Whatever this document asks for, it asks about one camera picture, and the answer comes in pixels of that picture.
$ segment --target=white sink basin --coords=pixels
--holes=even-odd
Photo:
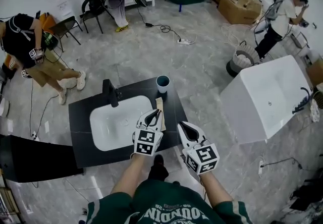
[[[289,55],[244,69],[221,93],[221,102],[239,143],[269,139],[292,117],[310,92],[295,59]]]
[[[132,134],[139,117],[152,110],[149,98],[137,96],[92,111],[90,123],[95,146],[102,151],[133,145]]]

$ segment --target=marble floor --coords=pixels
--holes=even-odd
[[[225,68],[234,52],[234,47],[228,43],[228,33],[230,42],[245,39],[254,46],[253,33],[246,26],[230,27],[210,2],[184,6],[179,13],[177,5],[156,0],[154,8],[140,8],[140,11],[146,21],[170,25],[182,38],[196,39],[196,43],[178,45],[172,32],[162,33],[159,27],[147,29],[136,8],[126,11],[130,27],[125,32],[114,33],[116,26],[107,14],[100,16],[104,34],[100,33],[95,19],[87,21],[89,34],[73,29],[82,45],[63,37],[66,52],[62,58],[69,67],[86,71],[87,84],[81,92],[69,90],[64,106],[59,105],[57,99],[49,102],[39,130],[40,140],[72,145],[68,104],[101,93],[104,79],[111,79],[119,87],[167,74],[175,84],[188,120],[200,126],[218,148],[221,160],[214,170],[216,177],[235,199],[246,203],[254,223],[270,223],[286,205],[289,195],[311,173],[298,170],[297,165],[289,161],[266,167],[259,176],[260,157],[273,162],[293,156],[304,168],[316,169],[320,163],[318,155],[323,153],[322,121],[311,124],[308,110],[304,110],[268,143],[238,145],[221,111],[219,94],[232,80]],[[274,47],[273,58],[290,53],[283,45],[288,48],[287,38]],[[29,138],[30,133],[31,87],[30,79],[16,74],[4,88],[4,95],[11,101],[8,119],[13,121],[13,134],[24,138]],[[34,84],[31,131],[38,128],[46,102],[55,94],[47,86],[41,89]],[[51,121],[46,133],[44,123],[48,120]],[[1,119],[1,133],[9,133],[6,119]],[[162,154],[170,172],[168,181],[178,180],[203,194],[203,188],[179,160],[177,148]],[[32,183],[9,181],[9,185],[27,223],[76,223],[82,207],[108,195],[128,163],[90,167],[84,176],[39,182],[37,189]],[[146,163],[143,180],[147,178],[150,165],[151,159]]]

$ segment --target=basket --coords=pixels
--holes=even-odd
[[[320,91],[317,91],[314,95],[313,95],[313,99],[315,99],[317,106],[319,109],[323,109],[323,94]]]
[[[236,47],[232,59],[227,63],[227,72],[232,77],[236,77],[242,69],[259,64],[259,60],[257,51],[248,45],[246,41],[243,41]]]

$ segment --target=khaki shorts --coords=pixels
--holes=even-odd
[[[65,66],[57,61],[57,57],[49,50],[46,50],[44,61],[42,64],[35,65],[32,68],[26,69],[27,73],[41,86],[43,87],[49,78],[55,80],[63,79],[63,70]]]

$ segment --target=green t-shirt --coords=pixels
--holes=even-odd
[[[134,198],[110,194],[88,204],[87,224],[252,224],[243,202],[223,202],[213,209],[193,190],[146,180]]]

